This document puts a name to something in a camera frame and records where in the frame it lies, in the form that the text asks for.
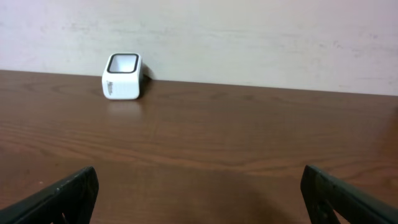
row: small white container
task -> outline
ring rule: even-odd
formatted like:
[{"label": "small white container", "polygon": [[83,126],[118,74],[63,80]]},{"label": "small white container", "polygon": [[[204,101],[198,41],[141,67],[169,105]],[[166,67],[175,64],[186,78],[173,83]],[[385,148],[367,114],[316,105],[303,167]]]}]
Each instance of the small white container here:
[{"label": "small white container", "polygon": [[142,59],[135,53],[112,54],[102,75],[102,89],[110,100],[138,98],[142,81]]}]

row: black plastic part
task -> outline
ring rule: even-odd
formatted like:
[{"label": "black plastic part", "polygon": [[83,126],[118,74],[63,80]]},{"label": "black plastic part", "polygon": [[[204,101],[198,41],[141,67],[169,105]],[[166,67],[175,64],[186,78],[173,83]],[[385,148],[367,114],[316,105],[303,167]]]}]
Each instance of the black plastic part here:
[{"label": "black plastic part", "polygon": [[301,192],[313,224],[340,223],[333,210],[350,223],[398,223],[398,210],[315,166],[306,166]]},{"label": "black plastic part", "polygon": [[94,168],[86,167],[0,210],[0,224],[88,224],[98,189],[98,179]]}]

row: black object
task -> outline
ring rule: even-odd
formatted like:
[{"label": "black object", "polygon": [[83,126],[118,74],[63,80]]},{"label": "black object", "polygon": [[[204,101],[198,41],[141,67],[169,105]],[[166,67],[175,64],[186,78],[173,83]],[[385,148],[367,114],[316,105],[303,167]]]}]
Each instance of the black object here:
[{"label": "black object", "polygon": [[398,223],[397,209],[315,166],[305,167],[301,192],[313,224],[340,223],[333,210],[350,223]]},{"label": "black object", "polygon": [[86,167],[0,210],[0,224],[88,224],[98,194],[93,167]]}]

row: white cube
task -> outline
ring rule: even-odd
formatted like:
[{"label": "white cube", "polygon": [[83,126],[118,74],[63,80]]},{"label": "white cube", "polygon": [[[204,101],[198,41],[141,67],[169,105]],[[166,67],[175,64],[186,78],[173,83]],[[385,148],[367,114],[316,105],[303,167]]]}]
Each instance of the white cube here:
[{"label": "white cube", "polygon": [[142,59],[135,53],[112,54],[102,75],[102,89],[110,100],[138,98],[142,81]]}]

